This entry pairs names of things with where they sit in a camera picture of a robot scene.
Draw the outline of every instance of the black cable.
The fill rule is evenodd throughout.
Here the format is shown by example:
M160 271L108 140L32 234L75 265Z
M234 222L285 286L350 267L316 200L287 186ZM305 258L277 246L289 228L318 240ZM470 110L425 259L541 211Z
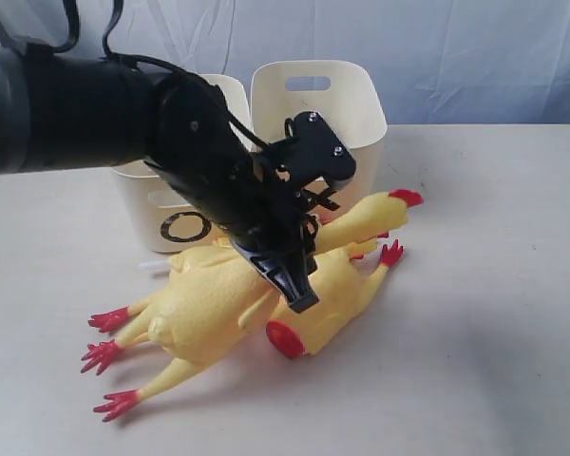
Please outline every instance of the black cable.
M170 64L169 62L165 62L164 60L157 59L154 57L148 57L145 55L120 54L117 52L113 52L109 46L108 38L112 30L118 25L119 21L121 20L121 17L123 15L123 9L124 9L124 0L113 0L112 15L110 16L110 20L102 36L102 47L104 48L105 58L107 60L119 60L121 61L121 63L133 67L136 66L137 64L148 64L148 65L153 65L155 67L161 67L169 71L172 71L176 74L179 74L180 76L188 80L194 80L195 82L199 82L199 87L201 87L202 89L206 89L205 85L201 81L199 81L201 77L198 74L186 71L185 69L177 65ZM216 103L216 105L219 107L219 109L225 114L226 118L228 119L228 122L234 125L243 136L245 136L249 141L251 141L256 146L260 147L263 150L266 150L270 147L269 144L258 138L245 125L243 125L240 122L240 120L237 119L237 117L232 112L230 112L229 109L224 108L221 104L218 104L212 94L209 95L210 95L209 98L213 100Z
M74 49L80 39L80 14L78 13L76 0L63 0L63 4L67 17L67 39L62 45L53 48L55 54Z

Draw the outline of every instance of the white fabric backdrop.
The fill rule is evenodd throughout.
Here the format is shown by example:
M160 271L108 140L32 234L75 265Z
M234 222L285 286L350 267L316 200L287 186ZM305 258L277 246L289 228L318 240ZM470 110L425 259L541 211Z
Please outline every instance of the white fabric backdrop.
M99 56L111 0L81 0ZM11 32L61 42L60 0L0 0ZM247 87L278 60L365 67L392 124L570 123L570 0L127 0L111 41Z

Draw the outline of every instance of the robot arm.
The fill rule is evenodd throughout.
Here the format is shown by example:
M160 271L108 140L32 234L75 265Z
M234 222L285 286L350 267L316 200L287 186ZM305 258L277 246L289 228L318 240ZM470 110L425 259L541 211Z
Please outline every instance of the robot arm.
M144 160L231 239L292 309L316 303L308 280L316 268L316 225L308 212L326 203L320 201L337 208L329 196L356 167L321 116L301 112L284 122L281 141L263 142L199 75L109 49L123 0L114 0L104 59L62 56L76 45L79 28L75 0L64 6L70 24L64 45L19 40L0 50L0 174ZM233 127L258 151L248 151ZM329 188L318 199L305 187L320 178Z

